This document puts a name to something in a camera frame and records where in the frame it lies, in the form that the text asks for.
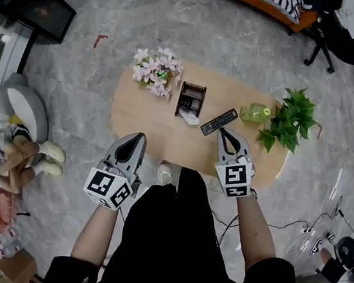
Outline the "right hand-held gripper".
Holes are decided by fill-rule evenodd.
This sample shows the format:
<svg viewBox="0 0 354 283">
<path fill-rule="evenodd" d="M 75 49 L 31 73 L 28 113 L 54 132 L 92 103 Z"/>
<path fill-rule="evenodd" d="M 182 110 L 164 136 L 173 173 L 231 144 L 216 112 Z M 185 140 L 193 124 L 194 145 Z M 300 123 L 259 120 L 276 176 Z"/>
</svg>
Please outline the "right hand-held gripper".
<svg viewBox="0 0 354 283">
<path fill-rule="evenodd" d="M 217 132 L 217 150 L 219 162 L 215 164 L 215 170 L 223 193 L 232 198 L 249 196 L 255 171 L 247 156 L 249 146 L 246 139 L 234 130 L 220 128 Z"/>
</svg>

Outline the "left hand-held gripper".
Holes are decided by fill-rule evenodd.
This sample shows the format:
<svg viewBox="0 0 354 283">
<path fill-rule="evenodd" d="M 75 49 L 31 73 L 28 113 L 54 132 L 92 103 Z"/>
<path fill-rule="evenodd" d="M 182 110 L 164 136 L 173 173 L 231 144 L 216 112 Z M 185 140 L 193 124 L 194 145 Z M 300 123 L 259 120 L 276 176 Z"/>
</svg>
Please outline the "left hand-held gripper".
<svg viewBox="0 0 354 283">
<path fill-rule="evenodd" d="M 130 196 L 135 197 L 141 180 L 135 173 L 143 161 L 147 139 L 142 132 L 115 141 L 101 161 L 88 174 L 83 190 L 96 204 L 118 210 Z M 126 166 L 118 168 L 113 164 Z"/>
</svg>

